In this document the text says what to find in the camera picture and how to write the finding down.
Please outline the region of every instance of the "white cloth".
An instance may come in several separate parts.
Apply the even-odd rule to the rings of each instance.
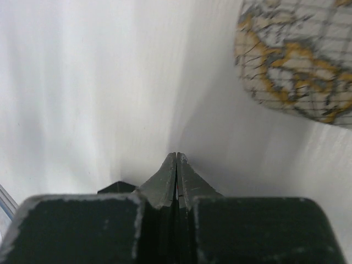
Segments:
[[[352,133],[252,102],[240,1],[10,1],[0,9],[0,183],[42,193],[141,184],[169,151],[225,195],[316,200],[352,261]]]

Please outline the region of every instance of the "yellow and gray patterned fabric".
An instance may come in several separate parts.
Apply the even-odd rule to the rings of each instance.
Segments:
[[[244,0],[235,56],[258,103],[352,128],[352,0]]]

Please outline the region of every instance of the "map print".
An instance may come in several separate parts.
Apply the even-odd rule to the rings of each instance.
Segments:
[[[245,0],[235,56],[258,103],[352,128],[352,0]]]

